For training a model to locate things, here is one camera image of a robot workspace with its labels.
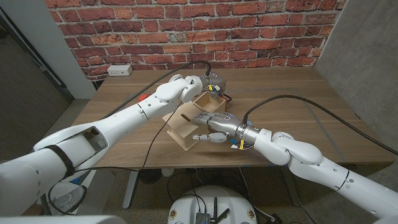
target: power cord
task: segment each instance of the power cord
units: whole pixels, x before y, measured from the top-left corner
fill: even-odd
[[[364,138],[366,138],[367,140],[373,142],[374,144],[377,144],[378,146],[382,147],[383,149],[395,154],[398,156],[398,152],[393,150],[392,148],[388,147],[387,145],[379,142],[378,140],[372,138],[371,136],[368,136],[367,134],[365,134],[364,132],[362,132],[361,130],[359,130],[358,128],[355,128],[353,125],[349,124],[347,121],[343,120],[342,118],[340,118],[339,116],[335,115],[334,113],[332,113],[331,111],[329,111],[328,109],[324,108],[323,106],[319,105],[318,103],[308,100],[304,97],[301,96],[295,96],[295,95],[278,95],[278,96],[274,96],[271,98],[268,98],[262,102],[260,102],[259,104],[257,104],[256,106],[253,106],[250,110],[248,110],[248,112],[246,112],[246,114],[243,117],[243,124],[247,124],[248,123],[248,116],[251,112],[253,112],[255,109],[257,109],[258,107],[260,107],[261,105],[268,103],[272,100],[276,100],[276,99],[280,99],[280,98],[292,98],[292,99],[296,99],[296,100],[302,100],[304,102],[310,103],[311,105],[316,106],[317,108],[323,110],[324,112],[326,112],[328,115],[334,117],[335,119],[337,119],[338,121],[340,121],[341,123],[343,123],[345,126],[351,128],[352,130],[354,130],[355,132],[357,132],[358,134],[362,135]]]

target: black strap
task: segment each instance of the black strap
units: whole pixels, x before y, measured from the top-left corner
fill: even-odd
[[[72,161],[69,159],[69,157],[64,153],[64,151],[60,147],[56,145],[51,145],[45,148],[53,150],[53,152],[55,152],[61,158],[62,162],[65,164],[67,172],[63,177],[64,179],[70,177],[75,172],[75,168],[73,167]]]

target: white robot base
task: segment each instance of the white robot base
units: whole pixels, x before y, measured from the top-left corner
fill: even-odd
[[[252,205],[237,192],[215,185],[197,187],[195,192],[204,200],[206,208],[202,200],[196,198],[193,190],[190,190],[184,194],[187,196],[182,196],[173,203],[169,212],[168,224],[257,223]]]

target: brick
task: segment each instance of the brick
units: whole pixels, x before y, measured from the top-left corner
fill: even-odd
[[[121,55],[122,51],[120,50],[119,47],[107,47],[106,51],[108,55]]]
[[[135,34],[123,34],[123,40],[128,44],[136,44],[137,36]]]
[[[256,25],[256,17],[244,17],[241,19],[241,27],[254,27]]]
[[[75,38],[65,38],[65,41],[70,48],[79,47],[79,44]]]
[[[87,69],[87,74],[88,75],[101,75],[107,73],[107,69],[109,68],[110,65],[103,65],[100,67],[94,67],[94,68],[89,68]]]
[[[44,0],[47,7],[75,7],[80,6],[79,0]]]
[[[329,35],[332,29],[333,26],[323,26],[319,35]]]
[[[144,30],[147,32],[157,32],[159,28],[157,27],[156,21],[143,21]]]
[[[133,63],[144,63],[144,57],[141,55],[130,55],[130,59]]]
[[[257,13],[262,13],[265,10],[266,10],[266,4],[264,2],[250,2],[250,3],[234,4],[232,8],[232,14],[234,15],[257,14]]]
[[[169,34],[169,41],[171,43],[185,42],[184,34],[183,33]]]
[[[284,1],[267,2],[266,12],[282,12],[284,4]]]
[[[272,66],[285,66],[286,58],[274,58],[272,59]]]
[[[294,41],[294,47],[321,46],[323,37],[299,38]]]
[[[337,3],[337,0],[323,0],[321,2],[321,4],[319,5],[318,9],[333,10],[335,8],[336,3]]]
[[[80,0],[80,2],[84,6],[94,6],[98,4],[98,0]]]
[[[109,24],[108,22],[95,22],[94,27],[99,34],[112,31],[111,24]]]
[[[80,67],[87,67],[88,62],[85,58],[76,58],[77,63],[79,64]]]
[[[209,29],[226,29],[239,27],[238,18],[209,19]]]
[[[93,42],[95,45],[109,45],[109,44],[123,43],[121,36],[116,34],[93,36]]]
[[[232,6],[230,4],[217,4],[218,16],[229,16],[231,14]]]
[[[219,30],[214,32],[214,38],[215,40],[226,40],[228,35],[228,31],[226,30]]]
[[[146,63],[171,63],[173,62],[171,55],[146,55],[144,56]]]
[[[155,70],[165,70],[166,69],[166,65],[154,65],[154,69]]]
[[[184,31],[184,30],[192,30],[192,22],[191,21],[160,21],[160,30],[161,31]]]
[[[164,18],[162,7],[135,7],[131,9],[131,13],[134,17],[140,19]]]
[[[121,46],[122,52],[125,54],[149,54],[148,46]]]
[[[194,30],[202,30],[202,29],[207,29],[208,23],[204,19],[195,19],[193,21],[193,29]]]
[[[335,22],[336,16],[337,16],[336,13],[307,15],[305,17],[304,24],[306,25],[332,24]]]
[[[346,3],[347,3],[347,0],[339,0],[336,5],[336,10],[343,10]]]
[[[137,4],[152,4],[152,0],[136,0]]]
[[[198,17],[198,16],[214,16],[214,5],[200,5],[200,6],[182,6],[181,16]]]
[[[297,49],[274,49],[269,53],[270,57],[273,56],[294,56],[296,55]]]
[[[187,0],[156,0],[158,4],[186,4]]]
[[[102,7],[96,9],[79,9],[77,10],[83,21],[93,21],[98,19],[114,19],[112,8]]]
[[[79,41],[82,46],[93,46],[94,43],[90,37],[76,37],[76,40]]]
[[[239,41],[235,43],[235,50],[248,50],[249,41]]]
[[[232,68],[233,62],[210,62],[211,68]]]
[[[260,29],[236,29],[229,34],[231,39],[253,39],[259,37]]]
[[[252,40],[250,41],[251,50],[267,50],[278,48],[279,40]]]
[[[247,61],[234,62],[234,68],[246,68]]]
[[[213,31],[191,32],[185,34],[187,42],[209,41],[213,40],[213,36]]]
[[[211,43],[207,44],[208,51],[229,51],[234,49],[233,42],[220,42],[220,43]]]
[[[195,53],[205,52],[206,51],[206,45],[205,44],[193,44],[192,45],[192,51],[195,52]]]
[[[180,18],[180,8],[178,6],[166,7],[166,18]]]
[[[259,50],[257,51],[257,58],[267,58],[270,50]]]
[[[134,0],[101,0],[101,4],[105,5],[118,5],[118,6],[132,6]]]
[[[319,32],[321,31],[320,26],[317,27],[308,27],[307,30],[305,31],[306,36],[312,36],[312,35],[318,35]]]
[[[287,14],[273,16],[259,16],[257,26],[281,26],[286,25]]]
[[[115,32],[139,32],[142,29],[142,24],[137,21],[114,21],[112,28]]]
[[[55,22],[62,22],[61,17],[58,15],[57,12],[50,10],[51,16],[54,19]]]
[[[305,34],[305,27],[281,27],[276,30],[275,37],[300,37]]]
[[[246,60],[246,59],[254,59],[256,57],[257,57],[257,52],[253,50],[229,53],[230,60]]]
[[[293,65],[311,65],[314,61],[314,58],[310,57],[296,57],[296,58],[289,58],[287,60],[287,66]]]
[[[283,40],[280,40],[279,47],[280,48],[293,47],[293,42],[294,42],[294,39],[283,39]]]
[[[167,34],[138,34],[140,44],[146,43],[167,43],[169,38]]]
[[[288,25],[301,25],[303,22],[303,14],[291,14],[289,17]]]
[[[95,34],[93,25],[89,23],[60,25],[60,29],[64,35]]]
[[[188,53],[191,52],[191,45],[183,44],[183,45],[165,45],[164,46],[165,53]]]
[[[319,57],[319,56],[321,56],[322,50],[323,50],[323,47],[315,47],[312,49],[311,55],[313,57]]]
[[[163,54],[164,53],[163,46],[151,45],[149,46],[149,52],[151,54]]]
[[[187,61],[192,62],[196,60],[213,60],[214,53],[204,53],[204,54],[188,54]]]
[[[186,61],[187,61],[187,56],[183,54],[173,56],[173,62],[186,62]]]
[[[92,56],[105,56],[106,52],[105,49],[102,47],[91,47],[85,49],[75,49],[73,53],[77,57],[92,57]]]
[[[77,12],[75,10],[59,10],[59,13],[65,22],[80,21]]]
[[[227,60],[228,52],[216,52],[215,57],[216,60]]]
[[[110,56],[103,57],[105,63],[131,63],[129,56]]]
[[[313,11],[318,8],[320,1],[321,0],[287,0],[285,3],[285,10],[293,12]]]
[[[263,38],[274,38],[275,29],[274,28],[262,28],[261,37]]]
[[[102,65],[104,62],[102,61],[101,57],[91,57],[87,59],[88,63],[93,66],[93,65]]]
[[[117,19],[131,19],[130,9],[126,7],[114,8]]]
[[[301,47],[298,49],[298,56],[308,56],[311,53],[312,47]]]
[[[271,62],[271,58],[262,58],[248,62],[246,66],[247,68],[269,67],[271,66]]]
[[[133,70],[153,70],[153,65],[131,65]]]

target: red brick wall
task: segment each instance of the red brick wall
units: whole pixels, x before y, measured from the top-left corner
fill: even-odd
[[[346,0],[44,0],[89,80],[112,64],[312,66]]]

